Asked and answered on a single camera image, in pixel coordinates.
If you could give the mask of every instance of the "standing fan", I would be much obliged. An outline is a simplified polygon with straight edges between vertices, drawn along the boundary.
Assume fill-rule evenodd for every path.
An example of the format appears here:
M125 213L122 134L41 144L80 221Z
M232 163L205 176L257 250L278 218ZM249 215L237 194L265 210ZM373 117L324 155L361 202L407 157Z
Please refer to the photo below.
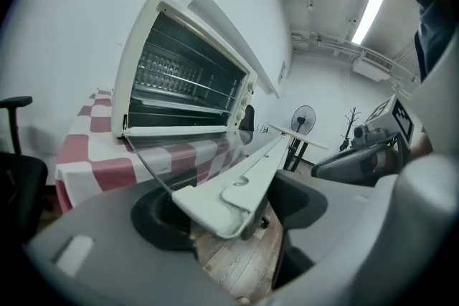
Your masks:
M297 133L306 135L314 127L316 123L316 113L311 106L301 106L298 108L292 117L292 130Z

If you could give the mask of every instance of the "table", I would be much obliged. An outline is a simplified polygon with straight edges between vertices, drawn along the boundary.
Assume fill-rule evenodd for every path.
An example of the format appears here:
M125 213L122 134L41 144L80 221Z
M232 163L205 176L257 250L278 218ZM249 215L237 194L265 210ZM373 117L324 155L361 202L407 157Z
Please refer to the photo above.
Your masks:
M270 126L272 126L274 129L279 130L280 132L282 132L284 134L288 134L288 135L293 137L292 146L295 148L295 150L292 150L289 153L289 155L287 157L287 160L285 161L284 170L288 170L288 166L290 166L290 163L292 162L293 157L295 156L295 151L296 151L296 149L298 149L298 147L300 145L300 142L303 142L303 146L301 147L300 153L298 154L298 156L296 158L296 161L295 161L295 163L293 164L293 166L291 168L292 172L296 171L296 168L300 164L301 158L303 157L303 154L305 153L306 148L308 147L309 144L311 144L311 145L313 145L314 147L317 147L317 148L328 150L328 148L326 146L318 144L318 143L315 143L311 139L307 138L305 135L301 135L300 133L297 133L297 132L295 132L295 131L293 131L293 130L291 130L289 128L282 128L282 127L280 127L278 125L271 124L271 123L270 123Z
M98 90L81 107L65 138L55 171L64 213L102 192L151 179L129 142L111 133L111 111L112 92ZM145 147L142 154L158 175L196 168L202 183L246 158L243 146L238 133L164 141Z

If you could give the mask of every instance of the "glass pane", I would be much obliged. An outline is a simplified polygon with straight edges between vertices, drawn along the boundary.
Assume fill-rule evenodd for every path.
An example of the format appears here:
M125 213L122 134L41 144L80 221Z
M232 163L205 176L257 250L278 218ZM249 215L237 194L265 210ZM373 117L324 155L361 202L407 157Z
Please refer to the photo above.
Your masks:
M276 139L280 133L242 130L186 137L127 137L157 176L196 170L198 185L218 176Z

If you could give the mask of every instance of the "toaster oven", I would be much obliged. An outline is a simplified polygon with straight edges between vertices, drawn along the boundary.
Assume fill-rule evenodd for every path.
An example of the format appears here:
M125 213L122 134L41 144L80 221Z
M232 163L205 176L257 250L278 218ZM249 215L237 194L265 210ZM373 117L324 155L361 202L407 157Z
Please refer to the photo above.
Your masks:
M187 8L149 2L118 68L113 133L153 136L237 129L256 83L253 69Z

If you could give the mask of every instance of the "air conditioner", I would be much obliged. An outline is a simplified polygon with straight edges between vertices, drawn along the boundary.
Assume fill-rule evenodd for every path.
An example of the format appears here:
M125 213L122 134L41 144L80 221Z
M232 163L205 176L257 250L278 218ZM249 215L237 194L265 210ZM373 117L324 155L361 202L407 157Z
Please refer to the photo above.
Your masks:
M363 55L357 58L352 67L356 73L376 82L388 80L391 77L392 68L393 65L391 63L368 50L364 50Z

